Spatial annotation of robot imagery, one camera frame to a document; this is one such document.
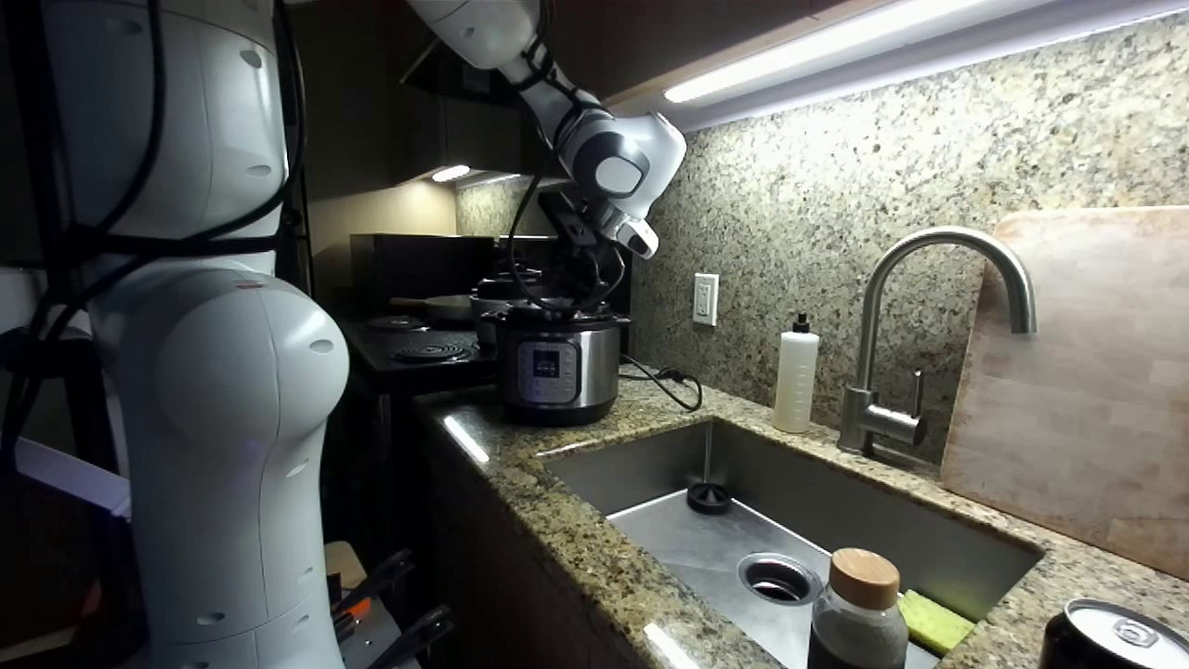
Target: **gooseneck faucet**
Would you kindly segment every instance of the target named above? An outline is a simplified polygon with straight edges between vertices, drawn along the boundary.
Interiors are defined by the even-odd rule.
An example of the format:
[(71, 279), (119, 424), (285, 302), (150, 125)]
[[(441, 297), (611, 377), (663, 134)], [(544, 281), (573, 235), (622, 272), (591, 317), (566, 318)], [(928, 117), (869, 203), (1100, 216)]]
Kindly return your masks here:
[(854, 382), (846, 386), (846, 401), (844, 401), (844, 429), (840, 429), (844, 450), (866, 450), (873, 436), (886, 436), (895, 440), (923, 440), (923, 436), (924, 436), (924, 414), (919, 414), (923, 409), (899, 412), (899, 409), (873, 401), (886, 281), (888, 281), (893, 266), (899, 266), (913, 250), (924, 250), (924, 243), (968, 243), (968, 250), (981, 253), (987, 262), (995, 262), (995, 272), (1005, 274), (1005, 284), (1008, 284), (1008, 302), (1012, 302), (1008, 304), (1012, 331), (1013, 333), (1037, 331), (1034, 281), (1012, 250), (1005, 250), (987, 235), (968, 230), (968, 225), (928, 225), (928, 230), (903, 239), (899, 243), (893, 243), (881, 256), (878, 272), (866, 279), (860, 366), (854, 366)]

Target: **yellow sponge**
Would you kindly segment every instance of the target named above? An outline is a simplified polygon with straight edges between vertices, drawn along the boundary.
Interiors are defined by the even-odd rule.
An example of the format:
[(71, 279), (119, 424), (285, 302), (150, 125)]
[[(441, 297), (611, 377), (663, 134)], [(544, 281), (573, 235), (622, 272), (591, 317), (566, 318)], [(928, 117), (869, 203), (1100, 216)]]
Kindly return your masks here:
[(940, 606), (919, 592), (906, 592), (899, 599), (899, 611), (906, 619), (909, 639), (938, 650), (938, 652), (955, 650), (973, 626), (968, 615), (953, 611), (948, 606)]

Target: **sink basin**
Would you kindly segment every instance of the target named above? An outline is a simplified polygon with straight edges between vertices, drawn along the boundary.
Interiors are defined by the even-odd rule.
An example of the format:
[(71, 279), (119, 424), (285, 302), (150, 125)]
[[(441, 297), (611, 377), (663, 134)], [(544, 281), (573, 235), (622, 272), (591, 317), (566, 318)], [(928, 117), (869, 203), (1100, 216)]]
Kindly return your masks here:
[[(778, 662), (802, 666), (812, 606), (829, 551), (893, 558), (903, 585), (981, 619), (1044, 553), (903, 490), (844, 471), (729, 418), (545, 455), (634, 547), (654, 553), (708, 609)], [(695, 511), (688, 485), (726, 483), (726, 511)], [(909, 669), (938, 657), (909, 650)]]

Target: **power outlet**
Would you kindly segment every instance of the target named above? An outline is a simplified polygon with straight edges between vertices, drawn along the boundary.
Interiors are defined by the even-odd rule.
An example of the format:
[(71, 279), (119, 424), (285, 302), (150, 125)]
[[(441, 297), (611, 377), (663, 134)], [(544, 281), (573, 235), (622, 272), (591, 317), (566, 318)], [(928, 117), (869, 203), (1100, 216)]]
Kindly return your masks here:
[(719, 325), (719, 274), (695, 272), (695, 323)]

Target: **granite backsplash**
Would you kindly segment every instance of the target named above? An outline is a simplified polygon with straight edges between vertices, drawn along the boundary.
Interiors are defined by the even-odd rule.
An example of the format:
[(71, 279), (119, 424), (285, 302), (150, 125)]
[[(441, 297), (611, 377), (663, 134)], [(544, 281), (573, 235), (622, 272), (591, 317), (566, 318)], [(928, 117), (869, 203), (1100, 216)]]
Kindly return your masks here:
[[(632, 344), (768, 401), (792, 310), (820, 331), (820, 424), (840, 424), (860, 304), (881, 253), (923, 225), (1008, 213), (1189, 199), (1189, 19), (1162, 19), (690, 136), (654, 203), (663, 253), (634, 262)], [(460, 188), (460, 230), (492, 235), (523, 184)], [(721, 272), (721, 325), (690, 323), (690, 274)], [(923, 250), (888, 281), (878, 390), (909, 405), (924, 370), (938, 460), (981, 258)]]

